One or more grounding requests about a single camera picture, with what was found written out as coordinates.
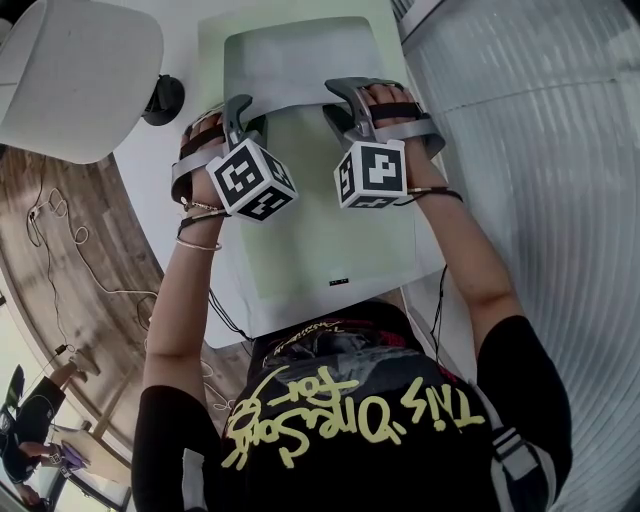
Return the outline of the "white table lamp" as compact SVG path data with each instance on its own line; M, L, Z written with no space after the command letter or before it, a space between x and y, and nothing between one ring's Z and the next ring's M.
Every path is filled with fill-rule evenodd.
M94 0L35 0L0 43L0 145L88 164L139 120L173 121L185 89L164 74L149 14Z

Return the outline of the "white venetian blinds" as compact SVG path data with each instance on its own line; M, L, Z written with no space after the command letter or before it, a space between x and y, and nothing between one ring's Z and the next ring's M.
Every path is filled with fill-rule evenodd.
M640 0L443 0L406 60L566 386L559 510L640 512Z

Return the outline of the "person's right hand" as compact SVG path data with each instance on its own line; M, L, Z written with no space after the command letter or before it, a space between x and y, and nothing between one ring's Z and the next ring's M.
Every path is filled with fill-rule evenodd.
M399 89L394 85L373 84L361 88L360 92L368 106L414 103L414 97L408 89ZM448 185L439 169L428 157L425 145L420 137L405 139L404 150L409 188L444 187Z

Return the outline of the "gold bangle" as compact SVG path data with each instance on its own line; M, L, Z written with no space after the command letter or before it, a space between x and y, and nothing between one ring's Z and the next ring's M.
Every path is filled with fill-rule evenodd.
M209 247L209 246L203 246L203 245L198 245L198 244L193 244L190 242L186 242L184 240L182 240L179 237L176 237L176 243L182 247L185 248L189 248L189 249L194 249L194 250L199 250L199 251L204 251L204 252L212 252L215 253L219 250L222 249L222 246L220 243L216 243L213 247Z

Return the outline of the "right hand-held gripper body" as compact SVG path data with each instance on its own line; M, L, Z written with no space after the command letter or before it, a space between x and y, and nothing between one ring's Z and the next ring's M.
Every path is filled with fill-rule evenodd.
M375 141L342 146L345 154L334 170L342 209L381 209L408 195L405 139L420 137L431 157L445 146L434 122L426 117L375 129L374 135Z

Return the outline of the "person's black printed t-shirt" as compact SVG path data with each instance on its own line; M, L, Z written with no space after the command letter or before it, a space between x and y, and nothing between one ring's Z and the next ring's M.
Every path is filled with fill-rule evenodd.
M222 430L186 392L146 389L134 503L137 512L499 512L492 414L566 481L569 401L526 318L490 330L469 384L424 353L399 308L366 301L259 338Z

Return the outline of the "person's right forearm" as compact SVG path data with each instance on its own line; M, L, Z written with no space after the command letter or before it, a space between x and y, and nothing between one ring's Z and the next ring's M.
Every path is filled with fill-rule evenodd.
M459 194L445 186L426 187L414 200L429 221L466 304L479 353L499 322L524 314L507 267Z

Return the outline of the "grey cloth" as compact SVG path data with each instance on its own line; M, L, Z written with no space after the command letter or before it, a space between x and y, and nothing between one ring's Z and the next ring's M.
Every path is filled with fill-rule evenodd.
M255 29L228 38L224 96L246 94L252 119L283 108L334 102L325 82L380 77L383 60L363 18L327 18Z

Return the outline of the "person's left hand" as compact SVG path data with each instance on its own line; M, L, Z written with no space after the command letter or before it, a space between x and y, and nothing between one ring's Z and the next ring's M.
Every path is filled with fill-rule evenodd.
M184 147L191 140L195 139L202 131L221 126L221 116L221 113L212 114L195 124L189 134L182 135L181 147ZM192 172L192 200L216 208L222 207L222 202L213 181L205 168L198 168Z

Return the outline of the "person's left forearm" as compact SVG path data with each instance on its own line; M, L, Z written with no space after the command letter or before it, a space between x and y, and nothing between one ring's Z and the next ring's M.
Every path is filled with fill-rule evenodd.
M224 217L196 209L188 216L191 220L176 237L213 247ZM206 402L201 352L214 255L176 243L151 316L144 388L168 386Z

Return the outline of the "light green mat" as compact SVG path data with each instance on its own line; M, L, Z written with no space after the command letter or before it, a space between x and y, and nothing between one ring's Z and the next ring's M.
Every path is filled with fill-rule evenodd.
M383 60L383 75L407 77L399 36L389 14L302 15L290 9L246 9L210 17L198 27L201 91L208 105L224 96L228 38L266 27L327 18L363 18ZM347 291L357 281L413 268L415 234L410 212L340 208L333 178L343 156L322 106L287 107L264 114L267 147L290 170L298 199L262 223L230 219L212 282L222 299L318 301L323 293Z

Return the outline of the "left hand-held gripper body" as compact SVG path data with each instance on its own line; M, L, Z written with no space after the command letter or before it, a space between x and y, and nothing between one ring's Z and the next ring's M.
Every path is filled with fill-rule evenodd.
M246 139L231 151L223 145L199 150L172 167L172 198L186 197L185 179L205 169L225 212L250 221L265 221L298 199L288 168L258 143Z

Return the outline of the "wooden table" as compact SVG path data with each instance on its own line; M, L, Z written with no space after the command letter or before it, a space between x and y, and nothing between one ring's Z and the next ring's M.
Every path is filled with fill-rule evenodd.
M103 436L111 424L111 417L129 386L135 370L136 368L132 367L122 378L104 413L94 426L91 426L90 423L79 429L52 426L49 430L51 440L55 444L71 447L81 456L85 463L84 470L86 472L126 488L131 486L131 464L112 448L103 439Z

